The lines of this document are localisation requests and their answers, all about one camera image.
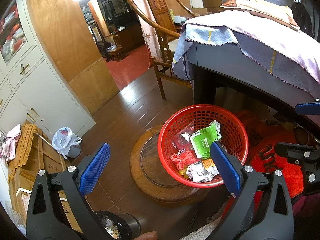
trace blue gripper pad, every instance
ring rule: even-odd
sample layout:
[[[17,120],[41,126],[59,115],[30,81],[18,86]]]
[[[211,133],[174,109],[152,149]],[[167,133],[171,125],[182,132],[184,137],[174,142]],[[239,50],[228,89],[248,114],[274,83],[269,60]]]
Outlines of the blue gripper pad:
[[[82,196],[92,192],[110,158],[110,146],[105,143],[80,177],[79,192]]]
[[[223,178],[230,193],[234,193],[239,196],[241,191],[240,177],[232,166],[231,162],[226,157],[226,152],[221,149],[217,143],[213,142],[210,146],[210,156],[215,165],[218,168],[219,174]]]
[[[294,108],[297,114],[311,115],[311,114],[320,114],[320,103],[313,102],[307,104],[297,104]]]

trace drawer handle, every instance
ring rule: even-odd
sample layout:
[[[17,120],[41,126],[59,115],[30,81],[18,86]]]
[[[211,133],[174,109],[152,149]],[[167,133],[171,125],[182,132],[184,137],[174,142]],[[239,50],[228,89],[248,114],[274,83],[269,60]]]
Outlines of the drawer handle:
[[[39,118],[39,114],[33,109],[33,108],[30,108],[31,112],[35,115],[36,118]]]
[[[21,66],[21,69],[22,69],[21,72],[20,72],[20,75],[22,75],[23,72],[27,69],[27,67],[30,66],[30,64],[27,64],[26,67],[23,67],[23,64],[20,64],[20,66]]]
[[[31,119],[32,122],[36,122],[35,119],[32,118],[32,116],[30,114],[27,113],[27,117],[29,117]]]

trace round wooden stool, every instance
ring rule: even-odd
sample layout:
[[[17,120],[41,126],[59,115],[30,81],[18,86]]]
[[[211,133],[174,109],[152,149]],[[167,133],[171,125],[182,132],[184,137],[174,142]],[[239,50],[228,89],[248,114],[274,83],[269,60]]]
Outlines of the round wooden stool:
[[[131,152],[130,170],[136,185],[152,199],[169,206],[202,201],[209,189],[193,188],[172,178],[162,166],[157,150],[162,125],[147,130]]]

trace pillow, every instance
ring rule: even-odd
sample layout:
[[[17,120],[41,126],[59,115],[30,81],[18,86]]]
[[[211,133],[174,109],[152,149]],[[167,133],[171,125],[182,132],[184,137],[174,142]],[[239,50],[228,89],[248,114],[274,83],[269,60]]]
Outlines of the pillow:
[[[247,11],[252,15],[273,20],[295,31],[300,29],[293,19],[292,10],[287,6],[276,5],[264,0],[229,0],[220,7],[229,10]]]

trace white curtain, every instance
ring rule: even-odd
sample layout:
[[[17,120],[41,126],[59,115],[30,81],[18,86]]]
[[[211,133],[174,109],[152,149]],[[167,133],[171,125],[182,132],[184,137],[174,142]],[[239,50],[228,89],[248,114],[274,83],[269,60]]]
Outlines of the white curtain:
[[[145,15],[147,15],[151,20],[155,21],[147,0],[134,0],[133,2]],[[139,20],[142,27],[143,37],[146,45],[150,49],[151,56],[160,57],[160,47],[156,30],[140,17]]]

